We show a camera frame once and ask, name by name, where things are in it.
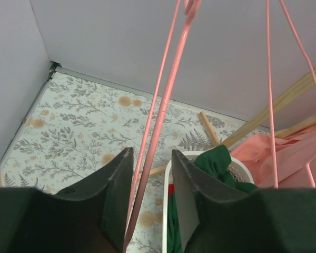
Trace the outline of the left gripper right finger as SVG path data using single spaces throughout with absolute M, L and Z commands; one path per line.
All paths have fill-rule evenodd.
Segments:
M 184 252 L 316 252 L 316 188 L 247 194 L 172 151 Z

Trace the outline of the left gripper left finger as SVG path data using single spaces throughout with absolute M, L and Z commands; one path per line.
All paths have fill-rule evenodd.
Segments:
M 132 172 L 125 148 L 56 194 L 0 188 L 0 252 L 121 252 Z

